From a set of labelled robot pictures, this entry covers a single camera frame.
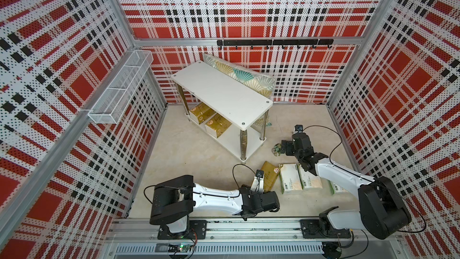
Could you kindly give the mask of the gold tissue pack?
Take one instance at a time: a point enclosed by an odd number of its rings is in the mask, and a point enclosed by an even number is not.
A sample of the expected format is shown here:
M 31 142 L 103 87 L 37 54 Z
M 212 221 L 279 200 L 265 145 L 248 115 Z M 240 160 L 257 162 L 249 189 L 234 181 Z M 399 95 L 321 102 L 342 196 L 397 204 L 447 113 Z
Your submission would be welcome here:
M 189 110 L 189 116 L 192 121 L 197 124 L 202 124 L 210 119 L 215 114 L 215 111 L 203 102 Z
M 279 177 L 280 168 L 279 166 L 275 166 L 266 161 L 262 165 L 261 171 L 264 173 L 264 192 L 267 193 L 272 190 L 277 178 Z
M 206 132 L 219 138 L 231 125 L 229 120 L 217 113 L 206 123 Z

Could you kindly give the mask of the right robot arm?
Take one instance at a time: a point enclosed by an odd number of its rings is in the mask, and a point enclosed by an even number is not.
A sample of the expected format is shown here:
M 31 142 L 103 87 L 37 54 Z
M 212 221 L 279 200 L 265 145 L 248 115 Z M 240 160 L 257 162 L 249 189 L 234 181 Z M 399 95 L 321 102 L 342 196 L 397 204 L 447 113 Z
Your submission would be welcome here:
M 357 210 L 334 206 L 322 212 L 319 222 L 323 231 L 366 230 L 383 240 L 412 222 L 410 211 L 393 181 L 384 176 L 364 175 L 315 152 L 306 133 L 295 133 L 291 140 L 283 140 L 281 153 L 295 157 L 304 171 L 335 183 L 357 198 Z

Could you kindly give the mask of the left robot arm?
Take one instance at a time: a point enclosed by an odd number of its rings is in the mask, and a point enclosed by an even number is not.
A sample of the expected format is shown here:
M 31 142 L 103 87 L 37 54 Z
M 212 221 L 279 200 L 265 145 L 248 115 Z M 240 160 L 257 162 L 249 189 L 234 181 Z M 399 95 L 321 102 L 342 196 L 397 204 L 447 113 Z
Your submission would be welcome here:
M 151 225 L 159 227 L 160 241 L 206 238 L 207 221 L 190 219 L 194 211 L 221 211 L 240 216 L 243 220 L 263 212 L 278 212 L 280 202 L 274 191 L 267 193 L 248 186 L 225 191 L 204 187 L 194 182 L 192 175 L 183 175 L 152 185 Z

